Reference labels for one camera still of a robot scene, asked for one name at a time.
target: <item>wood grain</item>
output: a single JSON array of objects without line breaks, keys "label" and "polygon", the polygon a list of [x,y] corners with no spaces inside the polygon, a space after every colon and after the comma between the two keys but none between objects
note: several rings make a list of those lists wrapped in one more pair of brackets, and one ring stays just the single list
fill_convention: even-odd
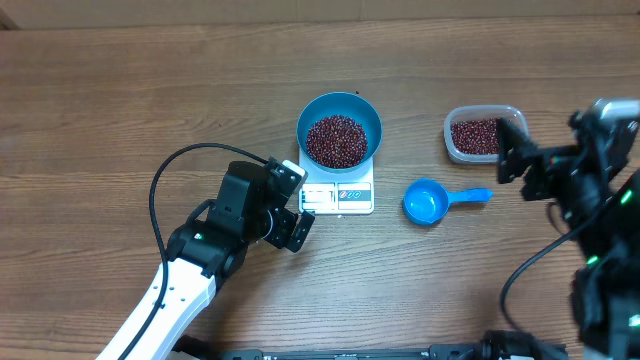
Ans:
[{"label": "wood grain", "polygon": [[640,0],[0,0],[12,29],[633,15]]},{"label": "wood grain", "polygon": [[[376,211],[319,217],[292,255],[253,246],[187,329],[219,349],[406,348],[506,328],[498,293],[558,235],[544,203],[491,166],[447,157],[453,108],[511,104],[544,146],[601,96],[640,96],[640,18],[571,17],[237,25],[0,33],[0,358],[88,359],[147,288],[159,262],[149,183],[174,150],[229,143],[296,159],[297,115],[330,91],[359,93],[385,128]],[[632,168],[640,166],[636,147]],[[158,189],[165,237],[215,197],[233,154],[172,164]],[[400,201],[415,179],[488,186],[433,228]],[[582,260],[560,247],[514,286],[516,318],[579,352],[567,296]]]}]

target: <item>beans in container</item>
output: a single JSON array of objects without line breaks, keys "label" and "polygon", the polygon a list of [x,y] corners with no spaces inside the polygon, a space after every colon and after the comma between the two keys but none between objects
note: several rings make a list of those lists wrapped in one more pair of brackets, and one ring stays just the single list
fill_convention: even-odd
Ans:
[{"label": "beans in container", "polygon": [[451,124],[453,145],[472,155],[493,155],[499,151],[498,118],[461,121]]},{"label": "beans in container", "polygon": [[358,165],[367,153],[362,125],[344,115],[327,116],[307,134],[307,152],[320,165],[346,169]]}]

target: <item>plastic container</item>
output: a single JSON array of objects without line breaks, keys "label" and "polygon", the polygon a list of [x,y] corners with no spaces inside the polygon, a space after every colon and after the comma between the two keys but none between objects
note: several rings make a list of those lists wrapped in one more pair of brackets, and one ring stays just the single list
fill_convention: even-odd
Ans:
[{"label": "plastic container", "polygon": [[483,120],[490,118],[505,118],[519,126],[525,134],[529,135],[529,128],[524,115],[520,110],[509,105],[473,105],[454,109],[447,115],[444,121],[444,143],[447,145],[451,161],[458,164],[495,164],[498,155],[473,155],[459,151],[453,145],[451,125],[462,121]]}]

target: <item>white scale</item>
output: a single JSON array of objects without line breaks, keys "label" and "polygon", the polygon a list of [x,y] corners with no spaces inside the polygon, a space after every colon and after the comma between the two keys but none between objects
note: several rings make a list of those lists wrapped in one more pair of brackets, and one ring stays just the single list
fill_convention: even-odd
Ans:
[{"label": "white scale", "polygon": [[301,168],[309,173],[300,189],[300,212],[315,214],[371,214],[373,212],[373,156],[348,173],[320,169],[300,151]]}]

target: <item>blue measuring scoop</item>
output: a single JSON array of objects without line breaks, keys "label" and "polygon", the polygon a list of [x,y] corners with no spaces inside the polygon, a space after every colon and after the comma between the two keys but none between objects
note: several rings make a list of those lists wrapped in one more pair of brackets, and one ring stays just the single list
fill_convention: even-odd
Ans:
[{"label": "blue measuring scoop", "polygon": [[418,225],[432,225],[442,219],[455,203],[486,203],[493,192],[489,189],[468,189],[448,192],[438,182],[420,179],[411,184],[404,195],[404,213]]}]

